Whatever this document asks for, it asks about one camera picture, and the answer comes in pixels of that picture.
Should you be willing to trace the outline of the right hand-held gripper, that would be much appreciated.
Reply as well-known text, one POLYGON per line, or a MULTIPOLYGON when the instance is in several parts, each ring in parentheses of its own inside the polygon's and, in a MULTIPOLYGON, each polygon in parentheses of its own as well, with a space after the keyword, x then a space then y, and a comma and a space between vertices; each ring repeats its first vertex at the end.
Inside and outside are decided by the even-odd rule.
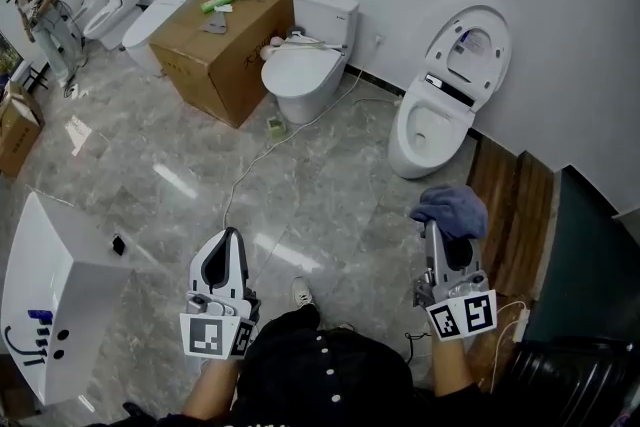
POLYGON ((413 303, 426 311, 435 336, 440 341, 453 341, 494 330, 496 291, 489 288, 488 277, 482 271, 480 242, 468 240, 472 250, 468 275, 448 282, 451 270, 442 232, 434 220, 427 222, 424 234, 429 278, 414 281, 413 303))

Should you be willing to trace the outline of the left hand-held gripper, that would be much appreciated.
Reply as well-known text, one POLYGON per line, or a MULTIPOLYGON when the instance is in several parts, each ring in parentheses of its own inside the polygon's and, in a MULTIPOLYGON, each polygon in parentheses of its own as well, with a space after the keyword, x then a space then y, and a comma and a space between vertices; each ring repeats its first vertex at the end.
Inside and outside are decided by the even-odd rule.
POLYGON ((247 279, 244 241, 236 228, 224 229, 200 248, 189 268, 192 291, 186 294, 187 309, 180 314, 185 355, 218 360, 245 357, 261 304, 256 293, 246 288, 247 279))

